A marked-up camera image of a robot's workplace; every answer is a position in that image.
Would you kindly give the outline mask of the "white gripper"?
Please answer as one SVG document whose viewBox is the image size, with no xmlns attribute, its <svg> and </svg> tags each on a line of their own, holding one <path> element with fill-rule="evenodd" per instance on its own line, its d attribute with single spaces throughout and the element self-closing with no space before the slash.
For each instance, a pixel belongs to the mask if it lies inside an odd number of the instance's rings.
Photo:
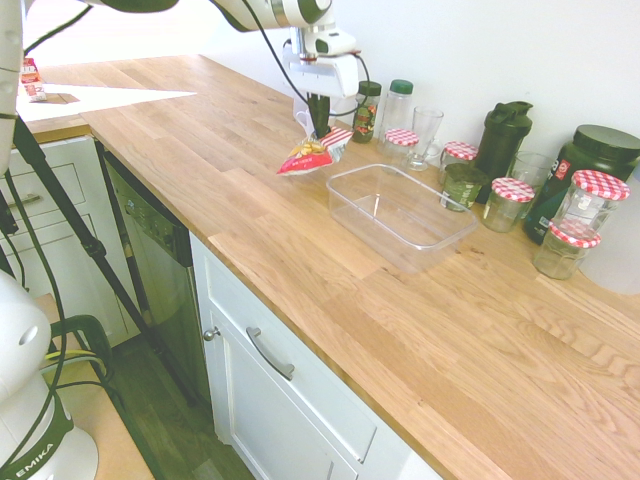
<svg viewBox="0 0 640 480">
<path fill-rule="evenodd" d="M 329 131 L 330 98 L 348 98 L 358 92 L 358 61 L 350 54 L 338 57 L 318 57 L 303 61 L 290 45 L 282 51 L 283 67 L 301 91 L 307 92 L 310 133 L 319 139 Z"/>
</svg>

